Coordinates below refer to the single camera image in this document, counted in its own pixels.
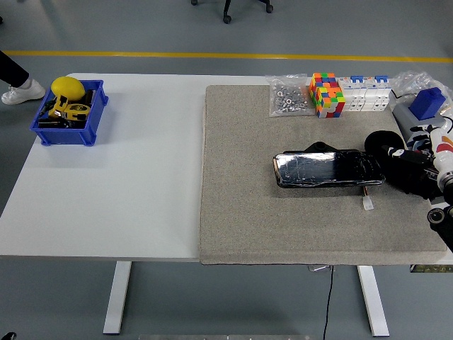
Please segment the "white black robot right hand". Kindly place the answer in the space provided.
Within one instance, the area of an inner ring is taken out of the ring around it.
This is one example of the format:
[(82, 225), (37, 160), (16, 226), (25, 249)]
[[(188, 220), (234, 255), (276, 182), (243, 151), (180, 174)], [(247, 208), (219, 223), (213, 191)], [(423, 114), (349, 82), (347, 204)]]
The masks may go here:
[(430, 174), (437, 182), (439, 190), (446, 195), (452, 191), (452, 126), (449, 123), (441, 127), (419, 125), (411, 128), (413, 132), (424, 132), (412, 141), (424, 141), (421, 149), (409, 150), (402, 147), (383, 144), (381, 149), (390, 159), (396, 159), (412, 172), (416, 169)]

